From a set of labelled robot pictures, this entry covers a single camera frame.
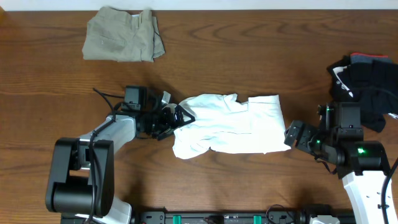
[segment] black cloth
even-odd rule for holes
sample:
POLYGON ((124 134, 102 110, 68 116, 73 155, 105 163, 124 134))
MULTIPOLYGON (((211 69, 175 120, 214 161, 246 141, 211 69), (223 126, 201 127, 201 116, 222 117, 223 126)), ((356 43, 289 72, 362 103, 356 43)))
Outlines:
POLYGON ((347 58, 327 68, 332 76, 330 95, 335 101, 352 101, 361 105, 361 124, 369 129, 381 132, 386 120, 383 115, 398 112, 398 101, 389 94, 377 90, 356 90, 355 88, 377 87, 398 95, 398 65, 373 61, 373 63, 350 64, 347 58), (347 66, 339 74, 333 68, 347 66), (344 83, 353 96, 341 86, 344 83))

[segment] white wall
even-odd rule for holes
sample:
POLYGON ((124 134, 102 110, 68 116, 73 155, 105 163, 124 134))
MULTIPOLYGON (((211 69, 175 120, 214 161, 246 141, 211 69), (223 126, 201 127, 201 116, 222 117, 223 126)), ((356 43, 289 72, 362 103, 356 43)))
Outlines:
POLYGON ((0 0, 6 11, 231 10, 231 9, 398 9, 398 0, 0 0))

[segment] wooden tabletop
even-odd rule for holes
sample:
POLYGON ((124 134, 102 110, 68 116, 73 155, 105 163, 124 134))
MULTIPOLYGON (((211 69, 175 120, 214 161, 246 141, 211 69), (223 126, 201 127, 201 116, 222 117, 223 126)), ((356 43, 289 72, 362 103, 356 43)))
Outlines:
MULTIPOLYGON (((93 87, 123 94, 126 85, 142 85, 177 101, 279 94, 286 126, 293 119, 317 125, 318 104, 331 100, 328 65, 354 51, 398 60, 398 11, 154 12, 166 49, 154 63, 83 60, 95 14, 7 12, 0 24, 0 223, 59 223, 44 204, 53 146, 104 121, 109 108, 93 87)), ((381 134, 366 129, 365 137, 383 143, 392 165, 398 121, 386 119, 381 134)), ((126 144, 115 158, 116 195, 170 211, 351 208, 342 181, 298 150, 181 160, 173 143, 126 144)))

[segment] white cloth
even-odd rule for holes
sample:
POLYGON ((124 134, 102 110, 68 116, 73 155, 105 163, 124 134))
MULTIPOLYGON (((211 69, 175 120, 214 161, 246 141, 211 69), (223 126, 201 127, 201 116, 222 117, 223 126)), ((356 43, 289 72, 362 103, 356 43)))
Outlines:
POLYGON ((279 96, 236 102, 238 95, 203 94, 180 103, 195 121, 174 131, 173 151, 189 159, 212 149, 226 153, 267 153, 290 149, 279 96))

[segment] folded clothes pile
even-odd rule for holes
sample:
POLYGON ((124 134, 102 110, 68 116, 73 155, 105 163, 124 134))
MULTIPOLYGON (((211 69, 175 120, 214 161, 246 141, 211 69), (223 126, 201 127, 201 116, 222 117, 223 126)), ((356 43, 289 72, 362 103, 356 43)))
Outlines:
POLYGON ((381 132, 384 114, 398 118, 398 65, 386 55, 353 53, 327 68, 332 77, 330 95, 335 101, 359 102, 361 124, 381 132))
POLYGON ((118 62, 153 62, 165 53, 151 11, 130 15, 109 7, 102 7, 87 23, 82 51, 86 60, 118 62))
POLYGON ((285 151, 285 124, 279 96, 238 103, 238 95, 203 94, 180 103, 195 121, 174 131, 174 154, 189 159, 211 149, 226 153, 285 151))

